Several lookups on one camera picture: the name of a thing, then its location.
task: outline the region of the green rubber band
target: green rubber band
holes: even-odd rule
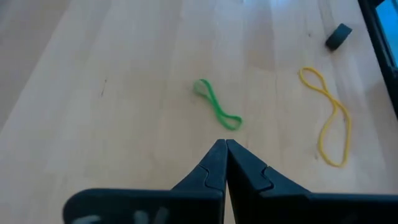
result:
[[[243,122],[242,118],[240,116],[237,116],[237,115],[227,114],[227,113],[225,113],[223,111],[223,109],[221,109],[221,106],[218,104],[217,97],[214,94],[213,88],[211,87],[211,84],[210,84],[209,81],[207,81],[205,79],[200,79],[200,80],[195,81],[193,83],[193,91],[196,94],[206,98],[213,105],[213,108],[214,108],[214,111],[216,113],[216,117],[217,117],[218,121],[226,129],[229,129],[229,130],[232,130],[232,131],[235,131],[235,130],[239,129],[239,127],[242,125],[242,122]],[[226,118],[231,119],[231,120],[235,120],[236,124],[235,125],[229,124],[226,121]]]

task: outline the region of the wooden table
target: wooden table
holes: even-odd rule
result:
[[[220,138],[311,191],[398,193],[398,123],[356,0],[57,1],[63,6],[35,20],[24,14],[25,26],[0,29],[16,38],[1,53],[8,71],[37,59],[0,133],[2,223],[61,223],[68,197],[91,187],[169,189]],[[33,22],[52,22],[45,37]],[[342,22],[353,32],[331,53],[323,43]],[[14,57],[25,41],[34,45],[16,29],[48,42]],[[331,104],[300,82],[304,66],[321,71],[351,113],[343,169],[318,155]],[[244,118],[239,131],[225,130],[192,93],[199,78],[212,82],[225,111]],[[344,138],[340,115],[325,139],[335,161]]]

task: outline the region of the black eraser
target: black eraser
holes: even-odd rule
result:
[[[330,50],[336,50],[347,38],[347,36],[353,31],[351,28],[344,24],[340,24],[337,29],[327,39],[325,45]]]

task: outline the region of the yellow rubber band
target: yellow rubber band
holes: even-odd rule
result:
[[[304,70],[314,73],[321,80],[322,89],[309,84],[309,82],[306,81],[306,79],[304,79],[304,76],[303,76]],[[323,125],[321,132],[319,134],[318,150],[319,150],[319,153],[321,154],[323,160],[325,160],[325,162],[327,164],[329,164],[333,167],[343,167],[347,163],[347,160],[348,160],[349,145],[350,145],[350,141],[351,141],[351,118],[349,116],[348,110],[338,100],[334,99],[334,97],[332,95],[330,95],[328,87],[326,86],[326,83],[325,83],[325,79],[323,78],[322,74],[320,72],[318,72],[316,69],[314,69],[312,67],[304,67],[304,68],[300,69],[298,74],[300,75],[300,79],[304,85],[306,85],[307,87],[309,87],[319,93],[324,94],[333,105],[333,112],[330,115],[330,117],[328,118],[328,120],[326,121],[326,123]],[[328,155],[323,150],[323,138],[325,137],[326,130],[329,128],[330,123],[333,121],[333,119],[337,115],[338,108],[340,108],[342,110],[343,115],[346,118],[346,122],[345,122],[346,123],[346,141],[345,141],[345,146],[344,146],[343,160],[339,164],[335,163],[331,159],[329,159]]]

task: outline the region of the wood grain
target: wood grain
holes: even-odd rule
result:
[[[342,22],[353,33],[329,52],[323,43]],[[169,189],[220,138],[311,191],[398,193],[397,119],[356,0],[71,0],[45,31],[29,81],[5,109],[2,223],[61,223],[67,198],[86,188]],[[302,85],[304,66],[351,112],[344,169],[318,155],[331,104]],[[192,93],[199,78],[244,118],[241,130],[225,130]],[[340,116],[325,139],[334,160],[344,137]]]

